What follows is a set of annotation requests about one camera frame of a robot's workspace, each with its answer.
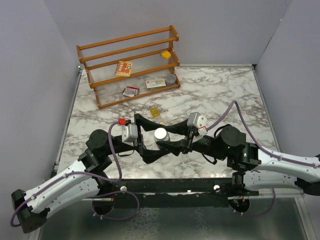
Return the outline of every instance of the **marble table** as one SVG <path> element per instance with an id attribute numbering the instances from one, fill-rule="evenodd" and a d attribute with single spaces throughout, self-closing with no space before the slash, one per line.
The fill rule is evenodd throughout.
<path id="1" fill-rule="evenodd" d="M 145 88 L 145 81 L 158 79 L 169 74 L 160 71 L 143 77 L 131 78 L 106 85 L 99 89 L 101 98 L 105 100 L 122 98 L 121 92 L 125 86 Z M 243 117 L 253 135 L 265 147 L 276 150 L 268 117 L 263 105 L 256 79 L 251 67 L 215 68 L 215 67 L 177 67 L 176 74 L 181 82 L 180 88 L 152 94 L 150 96 L 127 101 L 99 110 L 96 98 L 90 89 L 86 72 L 82 72 L 73 111 L 64 141 L 64 146 L 58 166 L 58 172 L 64 170 L 86 149 L 85 142 L 96 129 L 106 132 L 112 122 L 118 118 L 133 120 L 139 113 L 152 120 L 150 109 L 157 107 L 166 125 L 172 125 L 187 119 L 192 112 L 199 112 L 208 119 L 208 126 L 214 123 L 226 110 L 232 100 L 237 100 Z M 217 127 L 231 124 L 246 132 L 235 107 Z M 144 144 L 148 149 L 157 149 L 153 140 L 153 131 L 144 132 Z M 121 128 L 116 126 L 112 135 L 121 134 Z M 208 133 L 213 136 L 214 129 Z M 172 141 L 182 139 L 182 136 L 171 134 Z M 247 142 L 253 142 L 247 135 Z M 145 164 L 138 153 L 120 157 L 123 178 L 126 179 L 163 179 L 163 178 L 229 178 L 232 169 L 226 167 L 226 161 L 218 161 L 216 165 L 208 163 L 200 153 L 191 152 L 178 157 L 169 154 L 152 164 Z M 106 170 L 110 178 L 118 178 L 116 164 L 111 164 Z"/>

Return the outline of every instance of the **red clip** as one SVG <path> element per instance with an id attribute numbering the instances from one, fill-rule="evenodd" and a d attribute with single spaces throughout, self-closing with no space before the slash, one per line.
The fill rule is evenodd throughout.
<path id="1" fill-rule="evenodd" d="M 126 125 L 126 120 L 124 118 L 119 118 L 118 123 L 119 125 Z"/>

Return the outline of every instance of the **yellow cube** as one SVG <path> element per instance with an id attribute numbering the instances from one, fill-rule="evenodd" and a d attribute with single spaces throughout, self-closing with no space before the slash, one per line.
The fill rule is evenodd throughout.
<path id="1" fill-rule="evenodd" d="M 170 54 L 170 52 L 168 52 L 168 51 L 163 51 L 163 52 L 161 53 L 161 56 L 162 56 L 165 60 L 168 60 L 169 58 L 171 58 L 171 54 Z"/>

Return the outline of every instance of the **spiral-bound notebook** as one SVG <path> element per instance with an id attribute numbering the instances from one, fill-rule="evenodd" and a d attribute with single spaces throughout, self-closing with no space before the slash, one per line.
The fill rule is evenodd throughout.
<path id="1" fill-rule="evenodd" d="M 129 61 L 119 61 L 116 66 L 116 70 L 114 75 L 122 76 L 122 77 L 129 77 L 131 75 L 131 70 L 133 67 L 133 63 Z"/>

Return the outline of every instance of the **white bottle cap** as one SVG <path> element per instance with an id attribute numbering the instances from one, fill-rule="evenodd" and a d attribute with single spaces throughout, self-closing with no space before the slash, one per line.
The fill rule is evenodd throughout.
<path id="1" fill-rule="evenodd" d="M 166 136 L 167 136 L 167 131 L 162 127 L 158 128 L 157 130 L 154 131 L 154 137 L 158 141 L 161 141 L 161 140 L 165 139 Z"/>

